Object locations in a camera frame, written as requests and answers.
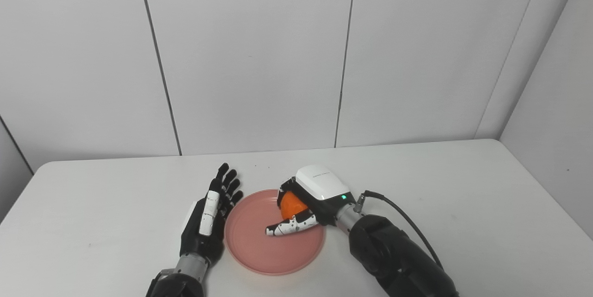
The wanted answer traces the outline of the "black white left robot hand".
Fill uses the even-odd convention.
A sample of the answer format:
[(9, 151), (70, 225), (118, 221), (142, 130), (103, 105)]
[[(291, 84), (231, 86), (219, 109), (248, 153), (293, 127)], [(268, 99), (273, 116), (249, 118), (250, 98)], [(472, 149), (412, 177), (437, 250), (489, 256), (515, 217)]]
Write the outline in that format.
[(195, 253), (214, 266), (224, 252), (225, 223), (243, 192), (236, 170), (223, 163), (206, 195), (194, 205), (181, 234), (180, 255)]

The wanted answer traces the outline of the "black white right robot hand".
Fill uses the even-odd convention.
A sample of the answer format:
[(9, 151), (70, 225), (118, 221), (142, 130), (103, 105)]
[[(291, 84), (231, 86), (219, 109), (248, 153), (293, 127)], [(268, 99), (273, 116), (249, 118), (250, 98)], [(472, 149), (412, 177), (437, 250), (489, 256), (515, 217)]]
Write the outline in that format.
[(289, 217), (265, 228), (267, 236), (283, 236), (322, 225), (338, 227), (345, 234), (362, 217), (354, 212), (356, 200), (350, 189), (328, 168), (309, 165), (280, 185), (276, 204), (283, 209), (295, 198), (305, 205)]

